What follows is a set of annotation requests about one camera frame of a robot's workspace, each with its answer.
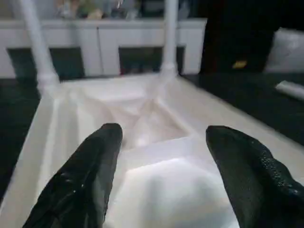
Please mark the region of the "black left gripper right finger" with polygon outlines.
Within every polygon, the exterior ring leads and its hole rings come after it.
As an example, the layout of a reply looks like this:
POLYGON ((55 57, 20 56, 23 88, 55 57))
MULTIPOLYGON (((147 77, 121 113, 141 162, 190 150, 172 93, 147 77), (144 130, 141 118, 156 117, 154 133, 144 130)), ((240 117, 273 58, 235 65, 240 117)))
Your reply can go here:
POLYGON ((302 228, 304 187, 259 140, 210 125, 207 147, 241 228, 302 228))

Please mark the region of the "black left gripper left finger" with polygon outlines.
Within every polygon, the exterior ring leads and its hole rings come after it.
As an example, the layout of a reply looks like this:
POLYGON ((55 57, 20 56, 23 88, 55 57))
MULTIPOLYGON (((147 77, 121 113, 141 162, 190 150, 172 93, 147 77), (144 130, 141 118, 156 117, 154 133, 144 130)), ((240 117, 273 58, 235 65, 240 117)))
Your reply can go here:
POLYGON ((101 228, 123 139, 103 124, 79 145, 42 190, 25 228, 101 228))

